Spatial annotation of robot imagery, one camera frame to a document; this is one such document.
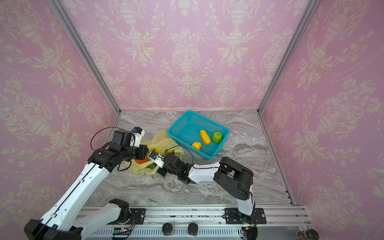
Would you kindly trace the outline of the yellow orange toy mango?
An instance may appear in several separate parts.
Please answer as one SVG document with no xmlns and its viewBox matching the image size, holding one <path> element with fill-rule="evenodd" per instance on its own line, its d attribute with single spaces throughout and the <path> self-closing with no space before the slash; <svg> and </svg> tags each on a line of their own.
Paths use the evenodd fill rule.
<svg viewBox="0 0 384 240">
<path fill-rule="evenodd" d="M 200 138 L 205 145 L 211 144 L 211 138 L 205 130 L 200 130 Z"/>
</svg>

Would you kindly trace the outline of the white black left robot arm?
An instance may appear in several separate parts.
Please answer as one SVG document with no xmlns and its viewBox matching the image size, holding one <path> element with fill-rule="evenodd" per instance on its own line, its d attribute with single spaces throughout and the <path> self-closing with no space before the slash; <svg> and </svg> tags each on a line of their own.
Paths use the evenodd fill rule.
<svg viewBox="0 0 384 240">
<path fill-rule="evenodd" d="M 134 219 L 126 201 L 113 199 L 96 212 L 77 219 L 100 183 L 121 163 L 143 160 L 148 147 L 141 144 L 145 131 L 116 128 L 112 140 L 95 149 L 84 169 L 66 193 L 39 220 L 24 227 L 29 240 L 84 240 L 105 225 L 125 224 Z"/>
</svg>

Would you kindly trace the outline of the small yellow orange toy fruit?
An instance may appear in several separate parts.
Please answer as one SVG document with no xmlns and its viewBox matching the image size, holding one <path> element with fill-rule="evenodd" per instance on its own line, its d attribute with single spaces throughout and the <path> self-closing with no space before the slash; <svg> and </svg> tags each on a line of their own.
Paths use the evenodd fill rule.
<svg viewBox="0 0 384 240">
<path fill-rule="evenodd" d="M 194 143 L 192 144 L 192 147 L 193 147 L 194 149 L 196 149 L 197 151 L 200 151 L 201 148 L 202 148 L 202 144 L 201 144 L 200 142 L 194 142 Z"/>
</svg>

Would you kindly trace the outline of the yellow translucent plastic bag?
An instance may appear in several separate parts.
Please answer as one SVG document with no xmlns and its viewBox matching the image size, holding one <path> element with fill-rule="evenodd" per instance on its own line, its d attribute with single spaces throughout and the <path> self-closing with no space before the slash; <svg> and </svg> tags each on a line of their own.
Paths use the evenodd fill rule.
<svg viewBox="0 0 384 240">
<path fill-rule="evenodd" d="M 156 153 L 160 155 L 164 155 L 165 153 L 174 152 L 177 157 L 182 159 L 185 154 L 185 150 L 182 147 L 178 147 L 178 144 L 174 139 L 172 139 L 167 134 L 167 130 L 160 130 L 151 141 L 147 141 L 142 143 L 142 145 L 146 145 L 149 149 L 149 152 L 156 151 Z M 148 161 L 145 164 L 138 165 L 135 160 L 132 160 L 132 165 L 128 169 L 129 173 L 133 175 L 154 175 L 157 173 L 159 166 L 157 166 L 153 161 Z"/>
</svg>

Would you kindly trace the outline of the green toy apple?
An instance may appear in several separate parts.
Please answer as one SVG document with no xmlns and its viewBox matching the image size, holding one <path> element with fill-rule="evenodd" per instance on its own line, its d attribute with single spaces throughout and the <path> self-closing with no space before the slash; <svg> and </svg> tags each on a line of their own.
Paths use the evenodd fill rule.
<svg viewBox="0 0 384 240">
<path fill-rule="evenodd" d="M 212 142 L 213 143 L 219 144 L 219 143 L 221 143 L 222 139 L 223 139 L 222 133 L 220 133 L 220 132 L 213 133 L 213 135 L 212 135 Z"/>
</svg>

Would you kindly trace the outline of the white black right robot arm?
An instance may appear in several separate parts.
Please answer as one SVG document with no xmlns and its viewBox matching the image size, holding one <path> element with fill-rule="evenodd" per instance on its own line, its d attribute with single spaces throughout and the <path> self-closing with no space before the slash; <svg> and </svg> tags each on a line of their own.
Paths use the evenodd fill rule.
<svg viewBox="0 0 384 240">
<path fill-rule="evenodd" d="M 182 162 L 175 153 L 164 156 L 155 153 L 150 159 L 159 166 L 162 176 L 174 175 L 186 185 L 200 182 L 217 183 L 237 200 L 240 215 L 252 215 L 255 206 L 252 193 L 254 173 L 236 161 L 223 157 L 214 164 L 188 164 Z"/>
</svg>

